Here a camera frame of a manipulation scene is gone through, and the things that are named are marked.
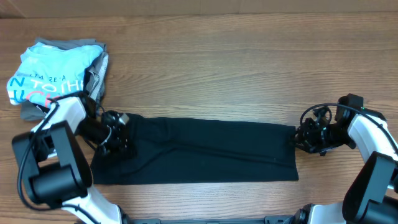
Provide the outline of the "black t-shirt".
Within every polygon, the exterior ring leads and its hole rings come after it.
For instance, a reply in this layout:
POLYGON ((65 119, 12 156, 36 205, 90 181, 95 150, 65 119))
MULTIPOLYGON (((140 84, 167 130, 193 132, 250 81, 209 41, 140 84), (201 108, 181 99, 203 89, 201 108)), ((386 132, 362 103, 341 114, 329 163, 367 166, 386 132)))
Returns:
POLYGON ((95 184, 297 181, 293 126, 130 114, 132 153, 91 163, 95 184))

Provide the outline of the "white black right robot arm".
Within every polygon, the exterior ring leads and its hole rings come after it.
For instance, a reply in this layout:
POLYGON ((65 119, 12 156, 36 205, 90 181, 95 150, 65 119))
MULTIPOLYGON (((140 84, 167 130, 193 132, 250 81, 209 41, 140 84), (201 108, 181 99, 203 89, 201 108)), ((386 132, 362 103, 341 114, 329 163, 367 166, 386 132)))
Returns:
POLYGON ((386 195, 397 190, 397 142, 384 115, 364 107, 361 96, 342 96, 334 105, 309 107, 292 137, 298 149, 324 156, 347 145, 358 149, 364 166, 344 200, 329 205, 308 204, 290 218, 291 223, 390 223, 397 224, 397 200, 386 195))

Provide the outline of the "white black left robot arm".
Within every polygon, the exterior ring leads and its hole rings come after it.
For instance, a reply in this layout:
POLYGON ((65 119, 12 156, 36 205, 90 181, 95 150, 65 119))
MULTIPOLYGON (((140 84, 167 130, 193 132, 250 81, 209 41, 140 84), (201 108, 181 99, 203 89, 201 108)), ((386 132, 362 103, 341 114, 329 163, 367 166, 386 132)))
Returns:
POLYGON ((12 139, 18 165, 17 192, 29 209, 61 209, 83 223, 131 223, 122 208, 94 186, 76 136, 96 145, 101 156, 129 151, 126 114, 96 119, 97 103, 79 91, 49 99, 44 119, 12 139))

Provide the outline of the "grey striped folded garment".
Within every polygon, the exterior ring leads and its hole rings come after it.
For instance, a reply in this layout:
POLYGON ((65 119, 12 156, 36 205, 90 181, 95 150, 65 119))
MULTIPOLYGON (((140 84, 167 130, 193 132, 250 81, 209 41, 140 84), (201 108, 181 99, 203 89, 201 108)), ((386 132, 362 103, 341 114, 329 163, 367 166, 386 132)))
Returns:
POLYGON ((88 96, 95 100, 97 103, 100 102, 100 99, 104 95, 105 76, 108 62, 108 53, 102 52, 85 70, 83 88, 88 93, 88 96))

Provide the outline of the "dark grey folded garment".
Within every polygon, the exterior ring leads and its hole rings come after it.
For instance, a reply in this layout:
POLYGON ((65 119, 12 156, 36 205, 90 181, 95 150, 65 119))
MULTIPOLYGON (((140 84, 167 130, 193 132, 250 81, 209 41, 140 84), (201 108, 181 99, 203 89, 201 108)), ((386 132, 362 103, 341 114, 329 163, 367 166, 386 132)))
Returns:
MULTIPOLYGON (((96 39, 75 39, 75 40, 47 40, 41 37, 38 37, 35 39, 35 43, 43 43, 46 45, 50 45, 53 47, 58 47, 59 49, 62 50, 70 50, 74 49, 77 47, 82 47, 84 45, 98 45, 103 49, 103 52, 106 51, 106 44, 102 42, 98 42, 96 39)), ((40 107, 38 105, 35 105, 31 102, 25 102, 21 106, 21 112, 20 112, 20 117, 23 120, 26 121, 34 121, 38 119, 42 119, 45 115, 48 109, 45 109, 43 107, 40 107)))

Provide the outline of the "light blue printed t-shirt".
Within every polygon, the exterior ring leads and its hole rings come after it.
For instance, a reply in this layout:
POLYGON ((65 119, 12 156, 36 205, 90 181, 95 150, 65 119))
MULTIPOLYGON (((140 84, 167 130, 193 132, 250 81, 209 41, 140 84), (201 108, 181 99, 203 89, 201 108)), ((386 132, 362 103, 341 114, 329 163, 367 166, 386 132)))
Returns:
POLYGON ((62 50, 39 42, 27 48, 6 86, 11 104, 29 101, 48 108, 50 98, 82 91, 85 70, 102 53, 98 45, 62 50))

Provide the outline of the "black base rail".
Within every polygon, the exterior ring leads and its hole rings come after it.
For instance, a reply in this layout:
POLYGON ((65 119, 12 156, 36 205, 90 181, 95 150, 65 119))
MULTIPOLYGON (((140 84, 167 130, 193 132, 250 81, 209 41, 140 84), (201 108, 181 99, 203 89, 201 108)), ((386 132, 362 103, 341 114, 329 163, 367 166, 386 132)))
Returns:
POLYGON ((292 223, 294 216, 266 216, 264 218, 238 218, 238 219, 207 219, 207 220, 160 220, 153 219, 131 219, 123 223, 127 224, 284 224, 292 223))

